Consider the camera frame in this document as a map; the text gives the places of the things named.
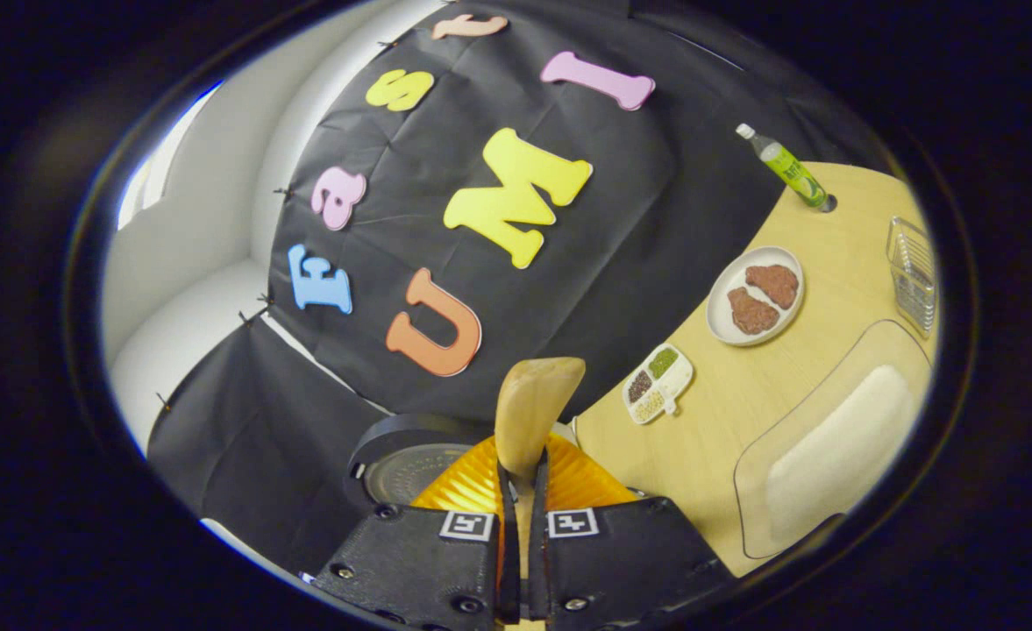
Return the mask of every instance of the white plate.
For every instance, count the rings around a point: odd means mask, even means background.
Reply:
[[[761,264],[761,266],[766,267],[769,264],[783,264],[785,267],[792,270],[793,273],[796,273],[796,278],[800,281],[800,286],[796,288],[796,301],[793,301],[791,308],[780,309],[780,305],[769,299],[769,296],[765,295],[765,292],[760,290],[760,288],[745,283],[745,269],[752,266],[752,264]],[[727,297],[729,292],[736,290],[738,287],[747,288],[749,295],[753,296],[753,298],[771,305],[776,311],[780,312],[780,318],[777,320],[775,327],[755,336],[747,336],[741,333],[741,328],[733,323],[733,308],[730,307],[730,298]],[[733,260],[733,263],[728,264],[727,269],[722,271],[722,275],[719,275],[719,279],[714,281],[714,285],[711,287],[711,298],[707,303],[707,326],[711,327],[711,333],[717,339],[733,346],[761,344],[763,341],[773,339],[780,332],[783,332],[784,327],[788,326],[793,318],[796,318],[797,311],[800,311],[801,303],[804,303],[804,269],[800,266],[800,262],[796,260],[796,256],[793,256],[793,252],[775,246],[751,249],[751,251]]]

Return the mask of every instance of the green bottle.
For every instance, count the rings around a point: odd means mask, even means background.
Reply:
[[[797,195],[800,195],[800,199],[804,199],[804,203],[820,212],[835,211],[835,195],[829,195],[824,187],[816,183],[815,177],[808,172],[804,164],[801,164],[796,156],[788,153],[788,149],[785,149],[784,145],[769,138],[769,136],[760,135],[753,131],[750,125],[745,123],[738,125],[737,132],[738,135],[753,145],[756,157],[760,157],[766,166],[772,168],[773,172],[784,180],[784,183],[788,184]]]

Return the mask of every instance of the wooden table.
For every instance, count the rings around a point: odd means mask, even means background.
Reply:
[[[745,448],[807,398],[872,323],[897,320],[930,361],[939,337],[934,327],[922,340],[894,301],[891,218],[924,227],[905,184],[854,166],[805,164],[839,207],[816,212],[785,188],[747,247],[780,246],[800,259],[804,304],[789,326],[763,345],[729,346],[709,332],[704,299],[668,339],[696,367],[679,414],[633,423],[617,384],[575,420],[587,454],[628,486],[675,501],[735,576],[768,561],[743,551],[733,473]]]

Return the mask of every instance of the brown steak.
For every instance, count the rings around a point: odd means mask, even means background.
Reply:
[[[729,292],[727,297],[730,298],[730,307],[733,308],[733,323],[741,328],[741,333],[755,336],[777,326],[780,312],[753,298],[745,287],[736,288]]]
[[[745,282],[760,287],[781,309],[792,308],[796,302],[796,289],[800,287],[796,275],[783,264],[769,264],[768,267],[752,264],[745,269]]]

